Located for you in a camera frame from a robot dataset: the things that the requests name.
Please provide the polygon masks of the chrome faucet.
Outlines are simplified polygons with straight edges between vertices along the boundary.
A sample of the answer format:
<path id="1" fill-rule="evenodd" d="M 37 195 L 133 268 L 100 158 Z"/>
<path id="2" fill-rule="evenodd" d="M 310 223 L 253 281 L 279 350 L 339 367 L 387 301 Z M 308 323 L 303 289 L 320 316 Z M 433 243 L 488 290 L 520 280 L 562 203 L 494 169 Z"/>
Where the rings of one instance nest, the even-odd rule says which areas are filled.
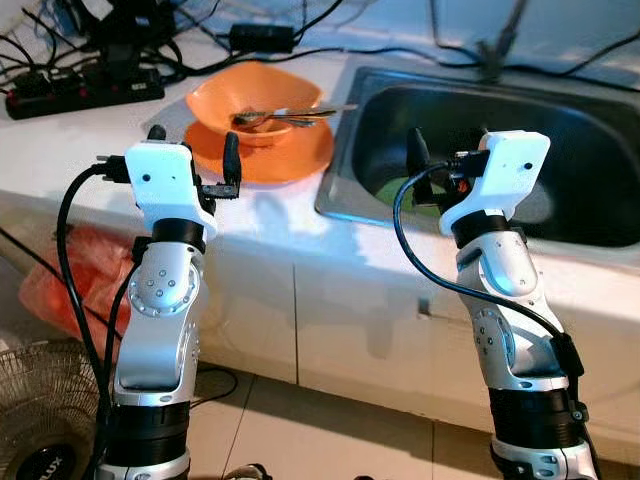
<path id="1" fill-rule="evenodd" d="M 480 83 L 497 84 L 499 82 L 509 51 L 515 45 L 518 24 L 524 17 L 527 4 L 529 4 L 529 0 L 515 0 L 506 23 L 500 28 L 493 44 L 485 40 L 477 42 Z"/>

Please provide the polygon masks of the black box with white labels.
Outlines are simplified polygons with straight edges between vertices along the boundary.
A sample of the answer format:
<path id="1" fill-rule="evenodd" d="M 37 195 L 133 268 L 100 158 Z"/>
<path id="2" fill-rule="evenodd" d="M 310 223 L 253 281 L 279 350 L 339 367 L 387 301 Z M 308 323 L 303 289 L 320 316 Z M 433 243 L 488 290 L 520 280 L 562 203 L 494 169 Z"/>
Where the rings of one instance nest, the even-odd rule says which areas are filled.
<path id="1" fill-rule="evenodd" d="M 136 55 L 177 36 L 174 0 L 79 0 L 79 10 L 90 50 Z"/>

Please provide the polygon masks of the black power strip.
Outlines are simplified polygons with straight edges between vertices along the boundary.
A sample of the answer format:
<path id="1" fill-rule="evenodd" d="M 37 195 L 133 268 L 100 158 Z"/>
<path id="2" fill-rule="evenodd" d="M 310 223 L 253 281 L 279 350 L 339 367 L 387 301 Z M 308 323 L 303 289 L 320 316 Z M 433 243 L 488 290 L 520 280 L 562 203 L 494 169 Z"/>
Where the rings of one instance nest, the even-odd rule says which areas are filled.
<path id="1" fill-rule="evenodd" d="M 99 68 L 59 69 L 19 74 L 3 106 L 14 120 L 159 100 L 164 87 L 157 70 L 145 68 L 115 76 Z"/>

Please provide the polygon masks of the stainless steel sink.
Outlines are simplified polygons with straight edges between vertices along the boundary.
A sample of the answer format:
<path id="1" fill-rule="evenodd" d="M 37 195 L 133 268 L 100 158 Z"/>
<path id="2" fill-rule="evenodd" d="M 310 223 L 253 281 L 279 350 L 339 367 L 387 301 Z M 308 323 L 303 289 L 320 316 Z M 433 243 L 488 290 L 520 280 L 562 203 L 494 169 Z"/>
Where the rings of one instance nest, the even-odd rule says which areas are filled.
<path id="1" fill-rule="evenodd" d="M 420 127 L 430 154 L 475 150 L 497 131 L 535 131 L 550 140 L 547 172 L 559 200 L 552 224 L 512 224 L 526 236 L 591 247 L 627 248 L 640 238 L 640 125 L 622 93 L 566 79 L 512 76 L 483 84 L 443 70 L 360 67 L 349 84 L 332 165 L 316 197 L 330 218 L 388 225 L 376 189 L 406 177 L 406 134 Z"/>

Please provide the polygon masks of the black power adapter brick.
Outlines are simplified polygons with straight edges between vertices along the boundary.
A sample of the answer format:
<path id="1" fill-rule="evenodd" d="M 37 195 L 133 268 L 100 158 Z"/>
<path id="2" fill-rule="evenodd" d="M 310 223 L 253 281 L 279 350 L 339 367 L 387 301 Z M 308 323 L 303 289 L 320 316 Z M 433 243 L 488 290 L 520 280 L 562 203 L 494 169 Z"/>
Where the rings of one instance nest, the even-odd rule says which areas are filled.
<path id="1" fill-rule="evenodd" d="M 293 27 L 255 23 L 233 24 L 227 41 L 233 52 L 292 52 L 297 45 Z"/>

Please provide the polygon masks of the white kitchen base cabinet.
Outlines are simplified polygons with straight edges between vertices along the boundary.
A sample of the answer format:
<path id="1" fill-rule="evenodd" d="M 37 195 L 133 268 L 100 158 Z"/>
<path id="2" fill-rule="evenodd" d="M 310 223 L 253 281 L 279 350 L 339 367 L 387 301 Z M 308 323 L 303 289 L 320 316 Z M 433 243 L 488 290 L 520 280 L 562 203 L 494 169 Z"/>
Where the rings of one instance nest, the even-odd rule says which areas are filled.
<path id="1" fill-rule="evenodd" d="M 202 360 L 448 422 L 493 429 L 460 298 L 422 278 L 389 227 L 328 218 L 314 182 L 221 202 Z M 634 247 L 531 239 L 553 314 L 575 338 L 604 460 L 640 461 L 640 275 Z"/>

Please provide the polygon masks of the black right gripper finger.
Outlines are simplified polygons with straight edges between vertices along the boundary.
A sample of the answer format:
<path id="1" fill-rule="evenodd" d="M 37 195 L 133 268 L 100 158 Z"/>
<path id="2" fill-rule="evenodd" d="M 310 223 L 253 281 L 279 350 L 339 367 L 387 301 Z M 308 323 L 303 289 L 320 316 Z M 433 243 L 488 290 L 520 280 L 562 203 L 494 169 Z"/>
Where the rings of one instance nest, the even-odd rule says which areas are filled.
<path id="1" fill-rule="evenodd" d="M 430 152 L 420 127 L 413 127 L 406 134 L 406 174 L 417 177 L 430 170 Z"/>

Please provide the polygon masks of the orange bowl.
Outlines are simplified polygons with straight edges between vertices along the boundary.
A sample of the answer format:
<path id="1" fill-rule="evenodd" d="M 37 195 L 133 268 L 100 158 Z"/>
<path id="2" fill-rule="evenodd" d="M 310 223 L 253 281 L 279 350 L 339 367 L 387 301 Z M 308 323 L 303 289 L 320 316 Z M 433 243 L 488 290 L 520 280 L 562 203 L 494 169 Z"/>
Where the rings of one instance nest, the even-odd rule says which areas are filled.
<path id="1" fill-rule="evenodd" d="M 269 122 L 252 127 L 233 123 L 233 116 L 246 111 L 315 108 L 323 91 L 315 83 L 261 61 L 247 61 L 211 76 L 186 96 L 188 109 L 198 124 L 216 136 L 237 134 L 242 145 L 265 147 L 283 141 L 293 125 Z"/>

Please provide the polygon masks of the green plate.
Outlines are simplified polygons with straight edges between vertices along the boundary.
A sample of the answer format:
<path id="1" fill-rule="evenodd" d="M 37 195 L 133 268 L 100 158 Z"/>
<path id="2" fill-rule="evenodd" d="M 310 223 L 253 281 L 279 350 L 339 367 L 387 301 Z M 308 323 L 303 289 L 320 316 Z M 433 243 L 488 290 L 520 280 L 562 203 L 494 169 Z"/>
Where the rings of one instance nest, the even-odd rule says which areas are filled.
<path id="1" fill-rule="evenodd" d="M 376 189 L 374 197 L 376 200 L 383 202 L 383 204 L 392 204 L 397 193 L 401 191 L 403 184 L 410 179 L 406 175 L 401 177 L 394 177 L 384 183 L 383 186 Z M 421 180 L 417 180 L 413 187 L 408 189 L 404 193 L 403 202 L 406 205 L 433 205 L 438 206 L 442 202 L 442 192 L 440 189 L 431 183 L 431 177 L 424 177 Z"/>

